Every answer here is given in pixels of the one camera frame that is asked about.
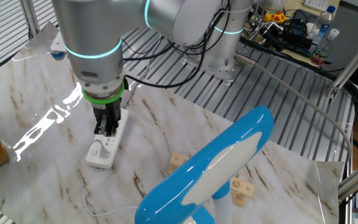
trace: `wooden block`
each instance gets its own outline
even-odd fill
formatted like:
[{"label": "wooden block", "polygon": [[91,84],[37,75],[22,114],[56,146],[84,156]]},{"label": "wooden block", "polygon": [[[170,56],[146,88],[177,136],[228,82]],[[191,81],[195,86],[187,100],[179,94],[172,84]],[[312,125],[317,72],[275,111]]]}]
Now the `wooden block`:
[{"label": "wooden block", "polygon": [[246,203],[246,197],[252,197],[254,194],[255,186],[241,180],[239,174],[230,180],[231,195],[233,203],[239,206],[244,206]]},{"label": "wooden block", "polygon": [[188,159],[189,159],[189,157],[179,154],[177,152],[174,152],[171,156],[171,159],[169,160],[170,167],[168,170],[168,174],[171,174],[178,167],[180,167],[182,164],[184,164]]}]

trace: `green ring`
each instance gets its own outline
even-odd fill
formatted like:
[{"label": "green ring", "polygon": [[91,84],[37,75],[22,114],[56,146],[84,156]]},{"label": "green ring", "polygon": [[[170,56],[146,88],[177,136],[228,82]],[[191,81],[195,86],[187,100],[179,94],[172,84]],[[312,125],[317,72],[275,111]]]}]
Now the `green ring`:
[{"label": "green ring", "polygon": [[95,98],[92,98],[92,97],[88,96],[88,94],[85,93],[84,89],[82,89],[82,94],[84,95],[85,99],[87,99],[89,102],[96,104],[96,105],[106,105],[108,103],[112,103],[112,102],[118,100],[123,93],[124,93],[124,82],[121,85],[121,89],[119,90],[119,93],[117,95],[115,95],[114,97],[106,99],[106,100],[97,100]]}]

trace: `water bottle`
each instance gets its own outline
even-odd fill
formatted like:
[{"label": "water bottle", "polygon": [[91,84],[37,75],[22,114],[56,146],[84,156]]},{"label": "water bottle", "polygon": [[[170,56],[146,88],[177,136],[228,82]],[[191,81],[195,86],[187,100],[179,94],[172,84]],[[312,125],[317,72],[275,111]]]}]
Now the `water bottle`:
[{"label": "water bottle", "polygon": [[333,42],[335,37],[337,37],[339,34],[339,30],[337,29],[331,29],[329,32],[329,35],[324,37],[320,43],[316,46],[314,49],[313,54],[311,54],[310,62],[315,65],[322,65],[329,54],[331,53]]},{"label": "water bottle", "polygon": [[318,44],[320,40],[324,37],[327,32],[329,25],[334,20],[335,7],[329,6],[326,12],[322,12],[317,18],[313,28],[308,35],[308,38],[313,41],[313,43]]}]

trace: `white power strip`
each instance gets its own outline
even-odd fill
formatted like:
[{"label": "white power strip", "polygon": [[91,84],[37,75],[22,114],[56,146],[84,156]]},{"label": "white power strip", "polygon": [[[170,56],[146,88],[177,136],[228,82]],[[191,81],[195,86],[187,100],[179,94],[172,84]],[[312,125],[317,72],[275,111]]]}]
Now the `white power strip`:
[{"label": "white power strip", "polygon": [[117,133],[114,136],[106,137],[102,134],[94,136],[94,140],[100,140],[103,146],[108,151],[106,158],[100,158],[101,146],[100,143],[94,142],[90,147],[88,154],[86,155],[86,161],[90,166],[93,166],[96,170],[110,169],[112,162],[116,156],[119,143],[122,135],[124,134],[125,125],[128,120],[128,110],[121,109],[121,120],[118,121]]}]

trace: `desk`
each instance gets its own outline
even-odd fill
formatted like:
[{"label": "desk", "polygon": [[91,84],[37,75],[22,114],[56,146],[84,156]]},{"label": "desk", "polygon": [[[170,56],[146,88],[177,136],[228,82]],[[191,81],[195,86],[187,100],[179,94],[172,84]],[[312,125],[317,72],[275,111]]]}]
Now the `desk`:
[{"label": "desk", "polygon": [[[95,120],[68,59],[55,61],[47,54],[56,33],[46,25],[0,68],[0,135],[16,158],[0,167],[0,211],[20,224],[133,224],[134,211],[93,218],[82,204],[76,162],[93,139]],[[173,152],[195,154],[232,124],[177,94],[147,86],[136,90],[127,109],[112,169],[79,165],[86,201],[96,213],[138,205],[167,176]],[[294,152],[269,142],[241,169],[255,191],[244,207],[234,207],[233,224],[338,223],[344,163],[312,161]],[[206,208],[211,210],[210,202]]]},{"label": "desk", "polygon": [[[334,6],[337,9],[340,1],[341,0],[328,0],[328,6]],[[300,0],[288,0],[287,3],[285,3],[285,5],[284,5],[284,9],[286,11],[291,10],[291,9],[302,9],[302,10],[304,10],[306,12],[310,12],[310,13],[315,14],[317,16],[320,15],[319,11],[314,10],[314,9],[310,9],[308,7],[304,7],[303,2],[300,1]],[[294,13],[295,13],[295,11],[289,11],[287,13],[287,15],[293,17]],[[288,54],[289,56],[291,56],[291,57],[293,57],[293,58],[295,58],[297,60],[300,60],[302,62],[306,62],[306,63],[308,63],[308,64],[310,64],[312,66],[316,66],[315,64],[313,64],[313,63],[311,63],[309,61],[308,57],[304,57],[304,56],[302,56],[300,54],[297,54],[297,53],[294,53],[294,52],[292,52],[290,50],[285,49],[285,50],[282,51],[282,53]]]}]

